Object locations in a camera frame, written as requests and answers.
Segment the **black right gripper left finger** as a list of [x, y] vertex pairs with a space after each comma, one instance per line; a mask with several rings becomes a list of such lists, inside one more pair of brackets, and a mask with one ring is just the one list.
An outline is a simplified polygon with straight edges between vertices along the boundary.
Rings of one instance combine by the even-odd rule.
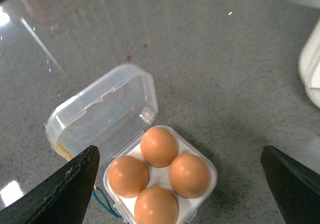
[[90, 145], [23, 197], [0, 212], [2, 224], [81, 224], [98, 168], [100, 152]]

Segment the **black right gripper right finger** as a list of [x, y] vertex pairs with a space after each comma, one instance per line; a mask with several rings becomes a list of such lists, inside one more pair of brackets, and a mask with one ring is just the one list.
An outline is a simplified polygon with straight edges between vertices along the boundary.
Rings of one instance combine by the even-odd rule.
[[287, 224], [320, 222], [320, 175], [271, 145], [260, 156], [266, 181]]

